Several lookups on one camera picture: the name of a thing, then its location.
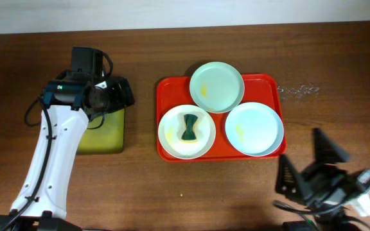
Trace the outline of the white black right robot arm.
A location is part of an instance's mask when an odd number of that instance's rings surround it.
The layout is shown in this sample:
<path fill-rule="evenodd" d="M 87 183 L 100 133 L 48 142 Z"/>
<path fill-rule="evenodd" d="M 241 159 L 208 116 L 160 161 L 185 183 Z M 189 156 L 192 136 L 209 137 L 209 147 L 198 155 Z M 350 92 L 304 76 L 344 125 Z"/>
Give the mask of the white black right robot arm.
<path fill-rule="evenodd" d="M 349 162 L 349 154 L 336 145 L 319 128 L 314 128 L 314 161 L 301 172 L 286 155 L 278 160 L 275 191 L 296 202 L 304 210 L 295 209 L 281 201 L 276 208 L 297 214 L 301 221 L 287 221 L 283 230 L 358 230 L 359 223 L 370 230 L 370 225 L 348 216 L 345 206 L 352 206 L 361 217 L 370 216 L 370 169 L 349 174 L 337 164 Z"/>

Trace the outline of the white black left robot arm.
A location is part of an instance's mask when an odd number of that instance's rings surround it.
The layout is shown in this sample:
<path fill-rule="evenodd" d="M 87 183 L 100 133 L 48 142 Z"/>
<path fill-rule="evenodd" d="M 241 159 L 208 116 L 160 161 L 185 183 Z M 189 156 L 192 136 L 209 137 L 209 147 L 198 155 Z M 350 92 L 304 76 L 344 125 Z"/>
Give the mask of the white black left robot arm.
<path fill-rule="evenodd" d="M 69 179 L 78 145 L 96 117 L 134 104 L 128 80 L 52 80 L 37 98 L 41 105 L 38 143 L 22 189 L 0 230 L 79 230 L 66 221 Z"/>

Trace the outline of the white plate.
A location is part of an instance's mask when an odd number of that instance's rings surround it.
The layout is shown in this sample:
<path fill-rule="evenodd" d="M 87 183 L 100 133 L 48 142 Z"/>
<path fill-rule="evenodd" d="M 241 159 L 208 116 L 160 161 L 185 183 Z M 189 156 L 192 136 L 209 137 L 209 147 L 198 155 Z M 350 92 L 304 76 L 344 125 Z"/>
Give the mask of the white plate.
<path fill-rule="evenodd" d="M 198 117 L 194 126 L 197 136 L 195 141 L 181 139 L 185 131 L 185 114 L 194 114 Z M 179 105 L 162 116 L 157 134 L 159 143 L 169 155 L 181 160 L 192 160 L 205 155 L 211 149 L 216 138 L 216 126 L 213 118 L 200 107 Z"/>

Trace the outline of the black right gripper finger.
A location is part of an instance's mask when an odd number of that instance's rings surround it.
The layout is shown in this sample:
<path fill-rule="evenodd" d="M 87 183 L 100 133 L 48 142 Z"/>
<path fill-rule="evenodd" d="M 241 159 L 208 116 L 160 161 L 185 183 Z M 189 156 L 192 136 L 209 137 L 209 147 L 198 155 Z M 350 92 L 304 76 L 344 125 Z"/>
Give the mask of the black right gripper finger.
<path fill-rule="evenodd" d="M 314 128 L 312 133 L 314 157 L 317 162 L 337 164 L 350 161 L 349 153 L 336 145 L 320 128 Z"/>
<path fill-rule="evenodd" d="M 275 191 L 297 203 L 306 200 L 306 182 L 286 155 L 279 156 Z"/>

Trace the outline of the yellow green scrub sponge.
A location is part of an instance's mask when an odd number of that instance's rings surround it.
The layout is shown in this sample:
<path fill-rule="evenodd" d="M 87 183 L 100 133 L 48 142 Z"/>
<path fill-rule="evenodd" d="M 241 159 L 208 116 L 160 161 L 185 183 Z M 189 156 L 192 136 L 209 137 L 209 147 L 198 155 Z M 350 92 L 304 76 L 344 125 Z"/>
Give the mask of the yellow green scrub sponge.
<path fill-rule="evenodd" d="M 194 132 L 194 126 L 197 123 L 197 120 L 198 117 L 194 114 L 184 115 L 185 131 L 181 136 L 183 141 L 195 141 L 197 139 L 197 136 Z"/>

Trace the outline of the mint green plate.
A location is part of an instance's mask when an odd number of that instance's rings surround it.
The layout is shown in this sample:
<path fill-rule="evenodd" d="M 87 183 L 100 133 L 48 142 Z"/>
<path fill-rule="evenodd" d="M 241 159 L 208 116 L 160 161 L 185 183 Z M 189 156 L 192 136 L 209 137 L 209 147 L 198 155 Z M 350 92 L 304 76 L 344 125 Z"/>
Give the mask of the mint green plate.
<path fill-rule="evenodd" d="M 189 91 L 195 104 L 207 112 L 221 114 L 231 111 L 243 98 L 242 75 L 224 62 L 201 65 L 191 76 Z"/>

